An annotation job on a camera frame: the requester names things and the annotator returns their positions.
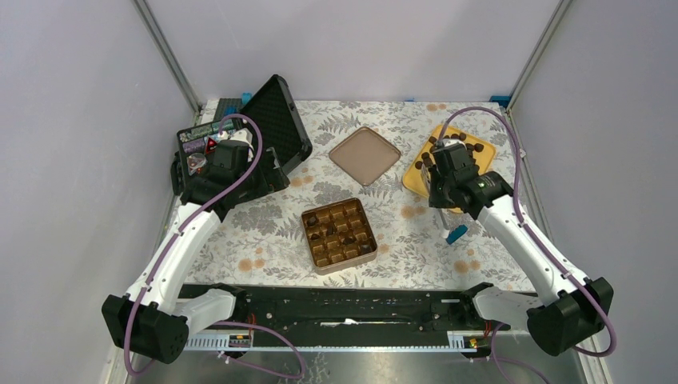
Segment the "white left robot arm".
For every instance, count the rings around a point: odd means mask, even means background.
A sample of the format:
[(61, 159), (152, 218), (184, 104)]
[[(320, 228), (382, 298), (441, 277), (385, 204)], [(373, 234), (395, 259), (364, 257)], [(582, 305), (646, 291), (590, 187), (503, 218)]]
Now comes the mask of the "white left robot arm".
[(139, 373), (133, 368), (132, 354), (170, 364), (195, 334), (219, 322), (237, 329), (247, 321), (245, 292), (239, 288), (212, 286), (187, 302), (177, 300), (198, 251), (221, 223), (215, 204), (249, 178), (262, 153), (257, 148), (244, 173), (205, 204), (180, 206), (177, 221), (138, 280), (124, 296), (110, 295), (104, 301), (102, 314), (129, 374)]

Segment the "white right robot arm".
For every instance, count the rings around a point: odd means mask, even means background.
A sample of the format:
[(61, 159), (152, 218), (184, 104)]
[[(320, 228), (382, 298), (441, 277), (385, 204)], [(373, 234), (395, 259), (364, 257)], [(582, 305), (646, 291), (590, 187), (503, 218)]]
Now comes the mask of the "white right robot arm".
[(535, 297), (482, 283), (466, 290), (458, 317), (477, 330), (488, 320), (526, 330), (547, 354), (576, 348), (602, 330), (609, 349), (616, 335), (608, 318), (613, 288), (604, 278), (592, 280), (534, 226), (520, 208), (512, 187), (494, 171), (480, 174), (466, 145), (444, 138), (424, 161), (429, 206), (458, 208), (496, 238), (524, 271)]

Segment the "long metal tongs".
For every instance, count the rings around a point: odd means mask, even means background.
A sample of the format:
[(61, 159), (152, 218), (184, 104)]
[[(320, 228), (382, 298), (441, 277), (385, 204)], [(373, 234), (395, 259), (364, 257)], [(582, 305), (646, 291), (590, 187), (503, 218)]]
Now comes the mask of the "long metal tongs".
[(446, 210), (437, 209), (437, 215), (438, 215), (439, 226), (441, 228), (441, 237), (446, 239), (449, 236), (449, 233), (451, 231), (449, 221), (448, 221), (447, 215), (446, 215)]

